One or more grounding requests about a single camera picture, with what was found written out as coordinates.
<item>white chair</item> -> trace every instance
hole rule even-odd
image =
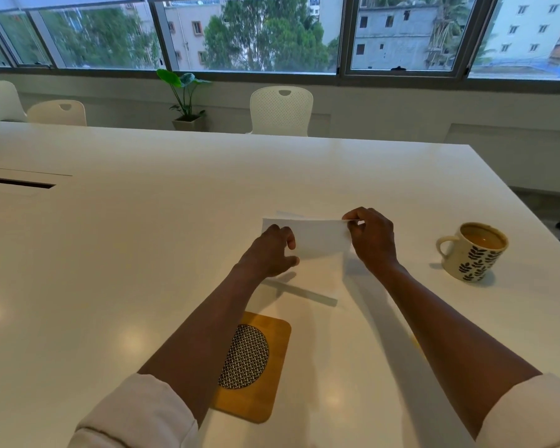
[[[0,121],[27,121],[15,85],[2,80],[0,80]]]
[[[48,100],[27,110],[29,122],[87,126],[85,107],[77,100]]]
[[[306,137],[314,96],[298,86],[267,86],[251,95],[251,134]]]

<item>hand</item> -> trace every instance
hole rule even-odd
[[[394,225],[389,219],[375,209],[364,207],[347,212],[342,219],[354,220],[348,223],[353,246],[371,273],[377,277],[400,266],[396,259]]]
[[[254,272],[258,278],[275,277],[299,264],[296,256],[284,256],[284,248],[297,246],[294,234],[288,226],[282,229],[271,225],[265,230],[240,258],[239,265]]]

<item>green leaf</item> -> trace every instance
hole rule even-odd
[[[176,75],[174,72],[170,72],[168,69],[158,69],[156,74],[160,79],[164,82],[168,83],[169,85],[176,86],[177,88],[181,88],[181,82],[179,76]]]
[[[193,83],[195,80],[195,75],[191,74],[190,72],[187,72],[186,74],[182,74],[180,76],[180,86],[184,87],[184,86],[189,86],[191,83]]]

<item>rolled-up sleeve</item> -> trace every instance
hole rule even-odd
[[[193,448],[197,430],[170,385],[134,374],[82,419],[68,448]]]
[[[485,417],[477,445],[560,447],[560,379],[545,374],[512,387]]]

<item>mug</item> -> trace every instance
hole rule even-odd
[[[444,254],[441,245],[449,240],[453,246]],[[508,238],[492,226],[463,223],[455,236],[440,237],[435,246],[444,258],[446,272],[463,281],[477,282],[508,248]]]

